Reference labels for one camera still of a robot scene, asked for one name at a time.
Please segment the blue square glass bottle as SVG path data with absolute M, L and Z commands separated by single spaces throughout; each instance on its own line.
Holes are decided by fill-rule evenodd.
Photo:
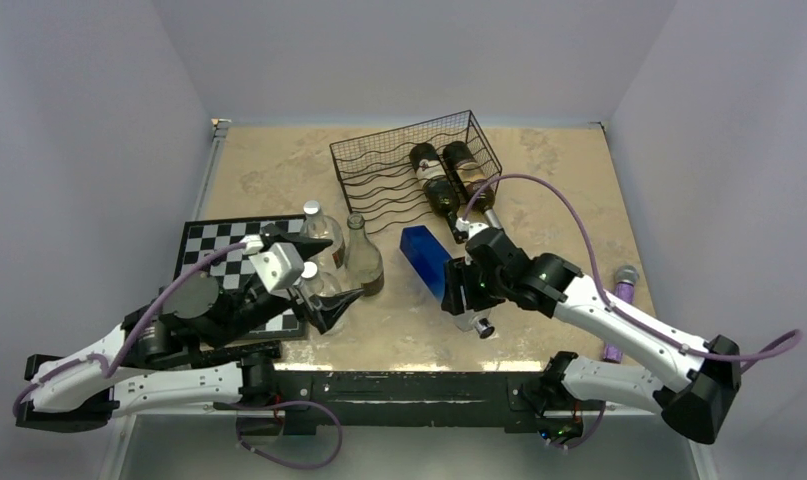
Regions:
M 405 227 L 399 248 L 438 302 L 443 318 L 451 320 L 462 332 L 475 331 L 480 339 L 494 334 L 495 327 L 488 319 L 490 311 L 466 311 L 462 288 L 448 288 L 450 277 L 445 264 L 451 256 L 426 226 Z

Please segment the dark wine bottle white label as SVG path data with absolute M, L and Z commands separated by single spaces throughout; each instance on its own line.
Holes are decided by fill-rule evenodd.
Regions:
M 437 150 L 431 143 L 419 143 L 410 150 L 408 157 L 428 205 L 435 215 L 444 219 L 453 236 L 460 201 Z

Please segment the green wine bottle silver neck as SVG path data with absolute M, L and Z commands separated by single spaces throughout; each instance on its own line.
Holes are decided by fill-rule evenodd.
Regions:
M 462 198 L 464 204 L 467 204 L 487 182 L 485 172 L 463 141 L 449 143 L 443 150 L 443 158 L 450 167 L 453 178 L 461 185 Z M 491 227 L 502 229 L 503 226 L 494 210 L 495 201 L 495 191 L 489 186 L 476 198 L 472 209 L 482 214 Z

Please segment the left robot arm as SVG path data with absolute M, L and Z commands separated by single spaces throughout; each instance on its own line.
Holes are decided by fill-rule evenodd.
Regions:
M 327 331 L 347 301 L 302 284 L 329 241 L 263 227 L 200 257 L 108 334 L 65 357 L 35 354 L 12 413 L 20 428 L 79 433 L 150 409 L 203 404 L 283 409 L 279 348 L 240 339 L 293 312 Z

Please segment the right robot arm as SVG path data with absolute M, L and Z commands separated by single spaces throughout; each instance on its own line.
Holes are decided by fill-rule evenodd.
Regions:
M 400 249 L 441 308 L 480 334 L 491 330 L 485 312 L 511 302 L 616 345 L 632 363 L 560 351 L 539 372 L 334 373 L 330 392 L 313 387 L 311 395 L 346 424 L 500 427 L 571 447 L 584 433 L 583 411 L 620 404 L 659 415 L 691 441 L 716 441 L 741 385 L 733 340 L 674 329 L 599 288 L 575 264 L 553 253 L 531 257 L 483 224 L 471 228 L 460 258 L 423 227 L 405 228 Z

